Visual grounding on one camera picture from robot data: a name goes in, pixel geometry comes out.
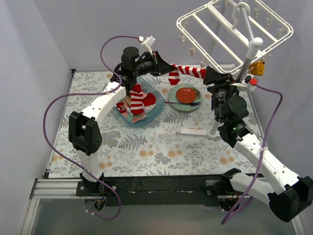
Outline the light green plate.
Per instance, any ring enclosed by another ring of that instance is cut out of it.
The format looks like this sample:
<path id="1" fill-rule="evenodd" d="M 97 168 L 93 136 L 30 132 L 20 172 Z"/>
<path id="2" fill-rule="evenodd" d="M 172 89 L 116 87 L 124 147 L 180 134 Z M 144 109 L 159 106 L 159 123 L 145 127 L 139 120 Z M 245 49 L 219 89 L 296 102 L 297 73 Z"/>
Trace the light green plate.
<path id="1" fill-rule="evenodd" d="M 197 109 L 202 103 L 200 91 L 192 85 L 175 85 L 168 93 L 167 104 L 178 111 L 190 112 Z"/>

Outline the beige brown striped sock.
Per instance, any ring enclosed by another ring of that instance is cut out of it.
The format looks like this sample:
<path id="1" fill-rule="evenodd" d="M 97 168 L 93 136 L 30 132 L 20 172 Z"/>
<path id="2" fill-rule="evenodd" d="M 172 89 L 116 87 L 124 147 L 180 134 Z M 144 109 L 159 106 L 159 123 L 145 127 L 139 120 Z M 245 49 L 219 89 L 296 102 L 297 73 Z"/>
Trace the beige brown striped sock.
<path id="1" fill-rule="evenodd" d="M 123 103 L 127 103 L 128 106 L 131 106 L 131 98 L 129 96 L 126 96 L 122 99 Z"/>

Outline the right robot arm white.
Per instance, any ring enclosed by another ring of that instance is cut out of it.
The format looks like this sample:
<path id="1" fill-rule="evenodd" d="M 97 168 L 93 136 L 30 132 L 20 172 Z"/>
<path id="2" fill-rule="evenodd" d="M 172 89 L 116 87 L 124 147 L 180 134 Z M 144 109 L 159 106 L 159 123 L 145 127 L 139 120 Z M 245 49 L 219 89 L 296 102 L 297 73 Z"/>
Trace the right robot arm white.
<path id="1" fill-rule="evenodd" d="M 267 133 L 260 142 L 244 122 L 248 116 L 247 103 L 239 93 L 261 88 L 250 75 L 237 82 L 230 73 L 219 73 L 211 67 L 205 69 L 203 84 L 212 93 L 211 109 L 214 111 L 222 140 L 244 155 L 255 167 L 253 177 L 233 168 L 221 176 L 221 188 L 231 195 L 236 191 L 250 199 L 258 199 L 284 222 L 290 222 L 313 203 L 313 180 L 301 177 L 288 169 L 266 148 Z"/>

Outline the red sock white pattern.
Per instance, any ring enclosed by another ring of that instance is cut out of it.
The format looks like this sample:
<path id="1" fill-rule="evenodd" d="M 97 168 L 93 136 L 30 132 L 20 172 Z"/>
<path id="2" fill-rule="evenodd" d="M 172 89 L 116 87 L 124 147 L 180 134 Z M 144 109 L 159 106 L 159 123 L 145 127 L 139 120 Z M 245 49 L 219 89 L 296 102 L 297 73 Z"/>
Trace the red sock white pattern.
<path id="1" fill-rule="evenodd" d="M 148 113 L 150 112 L 156 105 L 156 98 L 152 93 L 148 93 L 147 96 L 144 98 L 143 103 L 144 103 L 144 112 Z M 123 103 L 123 101 L 119 102 L 116 105 L 118 111 L 122 111 L 124 109 L 130 109 L 130 106 L 128 106 L 127 103 Z"/>

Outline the metal drying stand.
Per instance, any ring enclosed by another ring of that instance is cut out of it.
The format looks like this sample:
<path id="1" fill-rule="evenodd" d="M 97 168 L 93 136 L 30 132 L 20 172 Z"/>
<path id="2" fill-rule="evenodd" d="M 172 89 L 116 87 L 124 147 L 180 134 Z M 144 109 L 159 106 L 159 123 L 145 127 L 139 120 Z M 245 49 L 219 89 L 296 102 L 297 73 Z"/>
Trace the metal drying stand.
<path id="1" fill-rule="evenodd" d="M 206 25 L 197 14 L 203 10 L 209 12 L 217 19 L 215 30 Z M 245 77 L 248 75 L 248 67 L 251 62 L 257 57 L 259 48 L 263 45 L 263 39 L 254 37 L 250 22 L 249 22 L 250 7 L 245 2 L 239 2 L 234 5 L 232 11 L 233 23 L 231 24 L 214 6 L 212 2 L 186 14 L 177 20 L 177 27 L 183 35 L 199 50 L 208 60 L 209 66 L 205 68 L 205 76 L 203 83 L 208 86 L 208 91 L 212 93 L 212 110 L 214 111 L 214 123 L 210 130 L 189 130 L 178 129 L 177 133 L 185 136 L 202 136 L 210 140 L 215 140 L 226 135 L 229 126 L 236 127 L 239 125 L 244 128 L 242 119 L 248 116 L 246 109 L 246 101 L 238 94 L 240 91 L 252 92 L 255 86 L 250 82 L 245 82 Z M 212 38 L 213 44 L 219 44 L 239 66 L 232 71 L 225 71 L 213 59 L 210 53 L 206 52 L 202 46 L 187 32 L 181 22 L 185 18 L 192 17 L 205 32 Z M 226 28 L 234 37 L 242 40 L 248 50 L 246 59 L 241 59 L 218 37 L 220 26 Z"/>

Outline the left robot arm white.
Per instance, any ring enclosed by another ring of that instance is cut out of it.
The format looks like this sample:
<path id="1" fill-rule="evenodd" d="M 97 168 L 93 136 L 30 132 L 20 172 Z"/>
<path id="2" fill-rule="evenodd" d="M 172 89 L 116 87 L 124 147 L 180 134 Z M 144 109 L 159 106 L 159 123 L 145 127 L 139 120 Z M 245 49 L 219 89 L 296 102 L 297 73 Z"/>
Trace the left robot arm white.
<path id="1" fill-rule="evenodd" d="M 96 98 L 81 112 L 69 116 L 69 141 L 78 151 L 84 168 L 80 177 L 84 187 L 94 196 L 104 190 L 104 175 L 99 165 L 97 151 L 102 143 L 99 124 L 107 113 L 116 107 L 131 119 L 145 118 L 156 105 L 152 93 L 146 93 L 137 82 L 137 77 L 151 74 L 161 76 L 170 73 L 174 67 L 165 62 L 157 51 L 139 53 L 136 47 L 123 50 L 121 63 L 115 69 L 104 94 Z"/>

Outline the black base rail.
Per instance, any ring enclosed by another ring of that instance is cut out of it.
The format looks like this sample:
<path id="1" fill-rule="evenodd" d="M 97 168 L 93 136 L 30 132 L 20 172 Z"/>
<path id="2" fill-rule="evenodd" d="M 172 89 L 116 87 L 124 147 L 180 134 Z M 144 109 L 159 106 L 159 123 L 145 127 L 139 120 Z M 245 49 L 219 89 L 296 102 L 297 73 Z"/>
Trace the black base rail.
<path id="1" fill-rule="evenodd" d="M 79 181 L 76 196 L 105 198 L 106 206 L 204 205 L 228 210 L 240 198 L 237 191 L 226 191 L 220 175 L 178 175 L 105 177 L 104 182 L 88 186 Z"/>

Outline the purple fork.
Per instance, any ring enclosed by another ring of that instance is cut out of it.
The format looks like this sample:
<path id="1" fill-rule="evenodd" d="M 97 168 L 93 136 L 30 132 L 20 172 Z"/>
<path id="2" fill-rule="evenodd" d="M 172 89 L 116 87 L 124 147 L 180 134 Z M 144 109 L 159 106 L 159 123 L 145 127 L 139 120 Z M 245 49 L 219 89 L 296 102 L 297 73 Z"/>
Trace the purple fork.
<path id="1" fill-rule="evenodd" d="M 201 104 L 201 102 L 192 102 L 192 103 L 181 103 L 181 102 L 169 102 L 169 101 L 166 101 L 165 102 L 166 104 L 176 104 L 176 105 L 188 105 L 188 106 L 198 106 Z"/>

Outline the pink sock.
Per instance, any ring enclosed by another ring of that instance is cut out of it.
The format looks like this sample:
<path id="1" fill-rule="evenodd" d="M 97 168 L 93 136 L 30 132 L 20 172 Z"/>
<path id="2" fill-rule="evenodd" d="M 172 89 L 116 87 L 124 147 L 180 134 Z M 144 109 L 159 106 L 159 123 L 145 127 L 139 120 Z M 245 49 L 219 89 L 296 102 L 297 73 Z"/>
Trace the pink sock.
<path id="1" fill-rule="evenodd" d="M 146 112 L 143 112 L 140 115 L 134 115 L 130 109 L 124 109 L 124 110 L 120 111 L 120 114 L 130 124 L 134 124 L 134 123 L 136 123 L 136 122 L 138 122 L 138 121 L 140 121 L 146 117 Z"/>

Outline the floral tablecloth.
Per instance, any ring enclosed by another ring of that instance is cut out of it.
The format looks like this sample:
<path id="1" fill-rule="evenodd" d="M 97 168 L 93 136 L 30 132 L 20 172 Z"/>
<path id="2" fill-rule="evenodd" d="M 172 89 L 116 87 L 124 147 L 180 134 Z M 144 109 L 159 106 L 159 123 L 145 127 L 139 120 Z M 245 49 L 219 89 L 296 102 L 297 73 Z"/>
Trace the floral tablecloth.
<path id="1" fill-rule="evenodd" d="M 50 178 L 77 178 L 81 169 L 75 165 L 79 155 L 68 141 L 68 117 L 93 100 L 93 92 L 106 85 L 111 73 L 76 72 L 73 76 L 63 121 L 51 160 Z M 100 168 L 105 176 L 154 176 L 187 174 L 223 174 L 237 168 L 254 173 L 255 167 L 221 139 L 189 137 L 177 134 L 179 128 L 208 130 L 213 124 L 211 94 L 202 81 L 181 76 L 181 84 L 197 88 L 202 103 L 193 112 L 181 112 L 166 105 L 162 113 L 143 127 L 131 127 L 115 111 L 103 119 L 100 130 L 103 143 L 98 150 Z"/>

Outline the red white striped sock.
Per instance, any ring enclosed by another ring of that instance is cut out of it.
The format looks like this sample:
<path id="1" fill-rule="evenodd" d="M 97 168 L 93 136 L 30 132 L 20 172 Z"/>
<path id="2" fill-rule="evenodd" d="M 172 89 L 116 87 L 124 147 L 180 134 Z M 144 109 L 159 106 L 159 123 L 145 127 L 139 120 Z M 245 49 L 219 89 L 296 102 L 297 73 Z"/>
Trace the red white striped sock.
<path id="1" fill-rule="evenodd" d="M 147 94 L 143 92 L 139 84 L 136 84 L 130 91 L 131 97 L 130 108 L 133 115 L 138 116 L 144 112 L 143 100 L 146 96 Z"/>

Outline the yellow sock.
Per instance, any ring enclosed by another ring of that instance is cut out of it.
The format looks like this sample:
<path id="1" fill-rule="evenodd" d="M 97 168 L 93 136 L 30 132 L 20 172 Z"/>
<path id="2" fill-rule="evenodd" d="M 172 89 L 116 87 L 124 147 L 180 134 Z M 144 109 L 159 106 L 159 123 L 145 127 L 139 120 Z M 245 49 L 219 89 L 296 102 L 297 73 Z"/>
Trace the yellow sock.
<path id="1" fill-rule="evenodd" d="M 265 69 L 265 61 L 264 60 L 254 62 L 254 63 L 250 64 L 248 67 L 249 73 L 251 73 L 252 75 L 256 75 L 256 76 L 263 76 L 264 75 L 264 69 Z"/>

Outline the teal plastic basin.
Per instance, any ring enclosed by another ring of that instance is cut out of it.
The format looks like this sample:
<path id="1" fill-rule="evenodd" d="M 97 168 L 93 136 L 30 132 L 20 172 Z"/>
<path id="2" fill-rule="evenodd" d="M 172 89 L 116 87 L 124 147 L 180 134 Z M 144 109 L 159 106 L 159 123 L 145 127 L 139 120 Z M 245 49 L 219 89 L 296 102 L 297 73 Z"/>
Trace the teal plastic basin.
<path id="1" fill-rule="evenodd" d="M 130 124 L 127 122 L 120 112 L 118 111 L 117 107 L 115 106 L 113 110 L 120 116 L 129 126 L 131 127 L 142 127 L 153 121 L 155 118 L 158 117 L 158 115 L 164 110 L 165 108 L 165 100 L 164 98 L 158 93 L 157 90 L 155 90 L 146 80 L 144 80 L 142 77 L 137 78 L 137 83 L 141 86 L 144 93 L 152 93 L 156 98 L 156 105 L 155 107 L 148 113 L 146 113 L 146 117 L 134 124 Z"/>

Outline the white clip hanger rack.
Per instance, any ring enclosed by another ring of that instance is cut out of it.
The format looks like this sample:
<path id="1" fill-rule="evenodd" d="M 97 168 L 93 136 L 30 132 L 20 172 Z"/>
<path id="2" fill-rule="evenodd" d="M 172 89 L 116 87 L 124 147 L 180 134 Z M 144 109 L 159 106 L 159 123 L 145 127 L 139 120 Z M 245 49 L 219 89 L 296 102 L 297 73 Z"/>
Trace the white clip hanger rack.
<path id="1" fill-rule="evenodd" d="M 262 0 L 211 0 L 179 17 L 181 42 L 200 53 L 201 66 L 238 74 L 265 60 L 293 35 L 293 27 Z"/>

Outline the orange saucer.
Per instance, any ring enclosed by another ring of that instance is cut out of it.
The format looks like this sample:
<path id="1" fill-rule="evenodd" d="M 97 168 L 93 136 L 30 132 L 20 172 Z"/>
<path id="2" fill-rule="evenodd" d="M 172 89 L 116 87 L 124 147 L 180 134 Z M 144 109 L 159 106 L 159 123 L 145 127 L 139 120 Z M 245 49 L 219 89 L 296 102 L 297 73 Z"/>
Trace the orange saucer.
<path id="1" fill-rule="evenodd" d="M 184 104 L 192 103 L 196 100 L 197 94 L 194 89 L 189 87 L 182 87 L 177 90 L 176 98 L 179 102 Z"/>

